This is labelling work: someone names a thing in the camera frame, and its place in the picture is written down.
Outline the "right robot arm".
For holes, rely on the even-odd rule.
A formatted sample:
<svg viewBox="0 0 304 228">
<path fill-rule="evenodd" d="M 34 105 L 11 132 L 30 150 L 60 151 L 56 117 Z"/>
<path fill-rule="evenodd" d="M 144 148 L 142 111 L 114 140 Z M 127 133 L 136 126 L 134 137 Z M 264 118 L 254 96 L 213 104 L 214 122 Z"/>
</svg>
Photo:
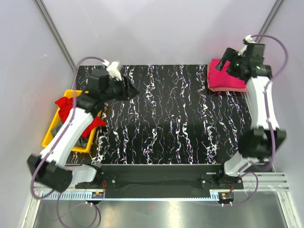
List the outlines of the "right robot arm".
<svg viewBox="0 0 304 228">
<path fill-rule="evenodd" d="M 242 182 L 241 173 L 265 158 L 273 158 L 286 139 L 276 120 L 272 91 L 272 70 L 264 64 L 264 44 L 247 43 L 243 51 L 228 47 L 215 69 L 228 63 L 228 75 L 245 81 L 251 126 L 238 140 L 238 151 L 221 165 L 211 180 L 219 188 L 229 189 Z"/>
</svg>

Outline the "red t shirt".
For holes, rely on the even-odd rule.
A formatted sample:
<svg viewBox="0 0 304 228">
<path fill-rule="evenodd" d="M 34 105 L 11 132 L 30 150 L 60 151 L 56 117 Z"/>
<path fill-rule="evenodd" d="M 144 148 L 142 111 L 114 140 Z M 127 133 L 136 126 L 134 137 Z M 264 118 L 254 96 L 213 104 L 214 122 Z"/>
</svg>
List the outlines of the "red t shirt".
<svg viewBox="0 0 304 228">
<path fill-rule="evenodd" d="M 69 115 L 70 110 L 72 109 L 73 105 L 73 98 L 68 98 L 66 96 L 58 99 L 55 101 L 55 104 L 59 107 L 58 115 L 60 117 L 60 120 L 62 123 L 64 123 Z M 88 138 L 91 134 L 91 131 L 99 126 L 106 126 L 106 123 L 104 120 L 102 120 L 100 117 L 96 117 L 90 125 L 83 131 L 81 134 L 81 137 Z"/>
</svg>

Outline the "grey t shirt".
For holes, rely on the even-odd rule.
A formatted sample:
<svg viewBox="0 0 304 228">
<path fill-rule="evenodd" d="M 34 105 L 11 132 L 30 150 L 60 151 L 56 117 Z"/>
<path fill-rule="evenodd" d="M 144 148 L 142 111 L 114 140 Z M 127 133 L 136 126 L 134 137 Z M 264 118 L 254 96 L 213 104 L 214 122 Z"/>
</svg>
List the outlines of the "grey t shirt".
<svg viewBox="0 0 304 228">
<path fill-rule="evenodd" d="M 55 137 L 57 135 L 57 133 L 59 132 L 60 128 L 62 127 L 63 122 L 59 121 L 58 124 L 51 129 L 51 134 L 53 135 L 53 137 Z M 77 142 L 75 143 L 75 147 L 87 147 L 89 141 L 89 136 L 87 138 L 80 136 L 79 139 L 77 140 Z"/>
</svg>

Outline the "yellow plastic bin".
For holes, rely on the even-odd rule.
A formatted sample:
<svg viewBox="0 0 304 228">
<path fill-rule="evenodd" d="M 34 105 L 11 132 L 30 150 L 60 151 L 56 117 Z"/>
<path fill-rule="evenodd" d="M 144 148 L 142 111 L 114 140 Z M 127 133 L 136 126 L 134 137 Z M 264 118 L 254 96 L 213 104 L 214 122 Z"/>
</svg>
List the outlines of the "yellow plastic bin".
<svg viewBox="0 0 304 228">
<path fill-rule="evenodd" d="M 68 98 L 71 98 L 71 97 L 73 98 L 73 95 L 74 95 L 74 91 L 71 90 L 71 89 L 69 89 L 69 90 L 66 90 L 66 91 L 65 91 L 63 97 L 66 96 L 66 97 L 68 97 Z M 42 146 L 43 146 L 44 148 L 46 148 L 46 147 L 51 143 L 51 141 L 52 141 L 53 138 L 54 138 L 53 135 L 51 134 L 51 129 L 54 128 L 54 127 L 58 124 L 58 122 L 60 121 L 60 117 L 59 117 L 59 115 L 58 115 L 58 111 L 59 111 L 59 107 L 57 108 L 57 111 L 56 111 L 56 113 L 55 113 L 55 115 L 54 115 L 54 117 L 53 117 L 53 120 L 52 120 L 52 122 L 51 122 L 49 128 L 48 128 L 48 131 L 47 131 L 47 133 L 46 133 L 46 136 L 44 137 L 44 140 L 43 140 L 43 142 L 42 142 Z M 101 113 L 102 113 L 102 112 L 99 112 L 99 113 L 97 114 L 97 116 L 100 117 L 100 118 L 101 118 Z M 86 147 L 86 148 L 84 148 L 84 147 L 75 147 L 75 146 L 74 146 L 73 149 L 72 149 L 72 151 L 73 151 L 73 152 L 89 153 L 89 152 L 90 152 L 90 149 L 91 149 L 91 146 L 92 146 L 92 144 L 93 144 L 93 137 L 94 137 L 94 135 L 95 135 L 96 128 L 94 128 L 94 129 L 91 131 L 91 134 L 90 134 L 90 136 L 89 136 L 89 141 L 88 141 L 88 144 L 87 144 L 87 147 Z"/>
</svg>

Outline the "aluminium frame post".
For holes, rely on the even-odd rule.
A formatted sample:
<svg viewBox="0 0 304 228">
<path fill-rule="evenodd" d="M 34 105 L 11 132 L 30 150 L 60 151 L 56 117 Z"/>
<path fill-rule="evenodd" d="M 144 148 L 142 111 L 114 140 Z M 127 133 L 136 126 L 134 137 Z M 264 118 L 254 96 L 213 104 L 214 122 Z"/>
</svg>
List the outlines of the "aluminium frame post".
<svg viewBox="0 0 304 228">
<path fill-rule="evenodd" d="M 259 30 L 259 34 L 266 34 L 272 23 L 274 22 L 277 14 L 279 13 L 280 9 L 282 8 L 285 0 L 275 0 L 269 14 L 267 15 L 261 29 Z"/>
<path fill-rule="evenodd" d="M 55 42 L 57 43 L 61 53 L 63 54 L 65 60 L 67 61 L 69 67 L 72 69 L 72 71 L 74 71 L 76 69 L 76 64 L 74 62 L 74 60 L 72 59 L 62 37 L 59 34 L 58 29 L 55 26 L 55 23 L 49 13 L 49 11 L 47 10 L 44 2 L 42 0 L 33 0 L 35 5 L 37 6 L 40 14 L 42 15 L 49 31 L 51 32 Z"/>
</svg>

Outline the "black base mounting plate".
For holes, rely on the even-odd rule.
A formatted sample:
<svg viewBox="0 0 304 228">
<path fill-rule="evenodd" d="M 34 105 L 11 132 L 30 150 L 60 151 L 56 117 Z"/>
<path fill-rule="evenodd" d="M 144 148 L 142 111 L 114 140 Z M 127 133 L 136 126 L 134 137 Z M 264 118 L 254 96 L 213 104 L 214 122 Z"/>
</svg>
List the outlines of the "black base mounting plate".
<svg viewBox="0 0 304 228">
<path fill-rule="evenodd" d="M 104 164 L 93 182 L 82 181 L 75 188 L 104 189 L 108 200 L 217 200 L 213 192 L 243 190 L 244 180 L 252 177 L 254 171 L 255 168 L 248 168 L 243 177 L 229 177 L 219 164 Z"/>
</svg>

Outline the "right aluminium frame post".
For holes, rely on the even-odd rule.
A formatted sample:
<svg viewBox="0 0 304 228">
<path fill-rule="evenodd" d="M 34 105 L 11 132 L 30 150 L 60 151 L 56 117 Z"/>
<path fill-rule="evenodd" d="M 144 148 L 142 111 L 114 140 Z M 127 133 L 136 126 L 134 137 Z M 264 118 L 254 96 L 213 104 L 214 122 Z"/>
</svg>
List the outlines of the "right aluminium frame post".
<svg viewBox="0 0 304 228">
<path fill-rule="evenodd" d="M 279 13 L 280 9 L 282 8 L 285 0 L 275 0 L 269 14 L 267 15 L 261 29 L 259 30 L 259 34 L 266 34 L 272 23 L 274 22 L 277 14 Z"/>
</svg>

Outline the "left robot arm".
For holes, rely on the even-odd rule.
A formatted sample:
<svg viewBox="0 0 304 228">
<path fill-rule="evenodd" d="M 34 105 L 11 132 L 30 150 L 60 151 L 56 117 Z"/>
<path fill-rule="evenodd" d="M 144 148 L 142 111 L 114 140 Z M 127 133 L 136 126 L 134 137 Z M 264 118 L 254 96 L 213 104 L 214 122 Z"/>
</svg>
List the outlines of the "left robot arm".
<svg viewBox="0 0 304 228">
<path fill-rule="evenodd" d="M 74 104 L 67 120 L 51 143 L 40 154 L 27 159 L 32 174 L 31 182 L 38 182 L 57 192 L 64 192 L 70 185 L 86 182 L 98 188 L 103 181 L 98 168 L 92 165 L 66 166 L 72 148 L 84 130 L 112 100 L 129 101 L 139 91 L 127 76 L 114 69 L 95 70 L 88 78 L 85 91 L 73 99 Z"/>
</svg>

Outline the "left aluminium frame post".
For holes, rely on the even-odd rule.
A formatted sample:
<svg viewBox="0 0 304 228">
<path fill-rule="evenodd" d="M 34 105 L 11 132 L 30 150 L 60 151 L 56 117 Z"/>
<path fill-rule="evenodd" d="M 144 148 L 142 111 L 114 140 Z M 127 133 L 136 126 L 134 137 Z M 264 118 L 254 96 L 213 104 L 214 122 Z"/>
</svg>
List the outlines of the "left aluminium frame post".
<svg viewBox="0 0 304 228">
<path fill-rule="evenodd" d="M 76 64 L 74 62 L 74 60 L 72 59 L 62 37 L 59 34 L 58 29 L 55 26 L 55 23 L 49 13 L 49 11 L 47 10 L 44 2 L 42 0 L 33 0 L 35 5 L 37 6 L 40 14 L 42 15 L 49 31 L 51 32 L 55 42 L 57 43 L 61 53 L 63 54 L 65 60 L 67 61 L 69 67 L 72 69 L 72 71 L 74 71 L 76 69 Z"/>
</svg>

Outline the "aluminium rail profile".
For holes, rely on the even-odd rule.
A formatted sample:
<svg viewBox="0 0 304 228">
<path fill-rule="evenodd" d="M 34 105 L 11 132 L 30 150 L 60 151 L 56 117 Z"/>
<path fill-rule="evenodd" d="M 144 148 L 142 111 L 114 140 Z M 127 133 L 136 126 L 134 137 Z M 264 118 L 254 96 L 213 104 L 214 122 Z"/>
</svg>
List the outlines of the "aluminium rail profile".
<svg viewBox="0 0 304 228">
<path fill-rule="evenodd" d="M 105 190 L 97 189 L 97 190 L 85 190 L 85 189 L 76 189 L 75 186 L 68 187 L 63 193 L 51 190 L 41 184 L 34 185 L 34 194 L 41 198 L 42 200 L 56 200 L 60 198 L 61 200 L 87 200 L 87 201 L 224 201 L 227 203 L 230 201 L 235 201 L 236 194 L 239 192 L 247 193 L 249 197 L 253 197 L 257 192 L 281 192 L 288 191 L 289 187 L 285 180 L 285 177 L 281 173 L 256 173 L 253 174 L 252 177 L 246 178 L 244 180 L 244 189 L 243 190 L 234 190 L 230 191 L 215 191 L 212 193 L 213 196 L 217 195 L 217 200 L 211 200 L 210 198 L 206 198 L 204 200 L 151 200 L 151 199 L 140 199 L 140 200 L 114 200 L 114 199 L 106 199 Z"/>
</svg>

